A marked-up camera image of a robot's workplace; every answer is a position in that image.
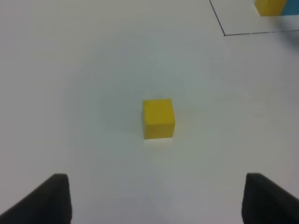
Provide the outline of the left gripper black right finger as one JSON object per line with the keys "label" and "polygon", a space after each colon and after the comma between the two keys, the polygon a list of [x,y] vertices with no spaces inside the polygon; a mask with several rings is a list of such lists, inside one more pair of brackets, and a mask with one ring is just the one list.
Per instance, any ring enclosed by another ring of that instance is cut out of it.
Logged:
{"label": "left gripper black right finger", "polygon": [[299,200],[264,175],[248,173],[242,220],[245,224],[297,224]]}

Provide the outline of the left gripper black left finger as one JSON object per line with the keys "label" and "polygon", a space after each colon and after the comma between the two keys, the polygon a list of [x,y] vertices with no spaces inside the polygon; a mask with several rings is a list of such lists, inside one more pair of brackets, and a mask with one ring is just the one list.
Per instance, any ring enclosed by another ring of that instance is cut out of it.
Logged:
{"label": "left gripper black left finger", "polygon": [[67,174],[54,174],[0,215],[2,224],[70,224],[72,205]]}

